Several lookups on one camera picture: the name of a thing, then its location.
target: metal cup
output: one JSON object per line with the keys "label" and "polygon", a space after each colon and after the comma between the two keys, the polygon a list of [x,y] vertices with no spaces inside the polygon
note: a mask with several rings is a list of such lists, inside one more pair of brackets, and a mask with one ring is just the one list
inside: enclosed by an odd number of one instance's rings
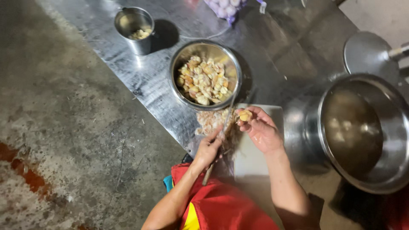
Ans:
{"label": "metal cup", "polygon": [[[154,33],[155,22],[146,10],[139,7],[122,8],[115,16],[115,28],[128,41],[134,54],[147,55],[151,52],[151,37]],[[143,39],[130,39],[129,36],[139,29],[144,31],[151,29],[152,32]]]}

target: yellow stripe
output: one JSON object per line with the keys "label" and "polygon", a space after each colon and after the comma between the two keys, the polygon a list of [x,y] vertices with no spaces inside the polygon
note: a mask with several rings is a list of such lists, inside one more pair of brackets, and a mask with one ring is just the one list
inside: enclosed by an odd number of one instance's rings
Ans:
{"label": "yellow stripe", "polygon": [[186,223],[184,223],[183,230],[199,230],[199,220],[196,215],[195,206],[189,203],[189,212],[187,213]]}

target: metal bowl of garlic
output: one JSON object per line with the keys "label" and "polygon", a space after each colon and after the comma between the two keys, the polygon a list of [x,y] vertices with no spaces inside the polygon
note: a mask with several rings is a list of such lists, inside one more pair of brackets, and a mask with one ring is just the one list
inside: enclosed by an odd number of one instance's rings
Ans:
{"label": "metal bowl of garlic", "polygon": [[228,48],[210,40],[185,44],[170,64],[173,94],[196,110],[220,110],[240,90],[242,72]]}

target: person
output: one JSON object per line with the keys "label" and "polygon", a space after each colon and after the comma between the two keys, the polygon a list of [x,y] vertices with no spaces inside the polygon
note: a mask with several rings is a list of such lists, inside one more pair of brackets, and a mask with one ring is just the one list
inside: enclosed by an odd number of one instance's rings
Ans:
{"label": "person", "polygon": [[[261,108],[250,106],[249,122],[238,121],[263,152],[271,183],[271,198],[286,230],[320,229],[307,194],[295,179],[283,139]],[[174,187],[152,209],[143,230],[158,229],[278,229],[274,221],[232,185],[210,178],[202,186],[204,170],[213,162],[222,139],[219,127],[199,145],[192,163],[172,167]]]}

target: wet hand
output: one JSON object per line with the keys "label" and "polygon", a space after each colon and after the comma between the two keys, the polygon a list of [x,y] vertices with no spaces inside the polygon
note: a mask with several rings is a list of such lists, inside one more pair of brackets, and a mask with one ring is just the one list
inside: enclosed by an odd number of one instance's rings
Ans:
{"label": "wet hand", "polygon": [[[284,150],[283,139],[271,117],[260,107],[250,106],[246,109],[252,113],[252,119],[249,122],[239,120],[237,124],[240,126],[240,131],[246,131],[256,147],[264,154]],[[236,113],[243,110],[243,108],[237,109]]]}
{"label": "wet hand", "polygon": [[214,161],[217,150],[222,145],[222,138],[217,137],[222,129],[223,125],[219,126],[200,142],[198,152],[191,164],[191,167],[195,168],[196,171],[203,171]]}

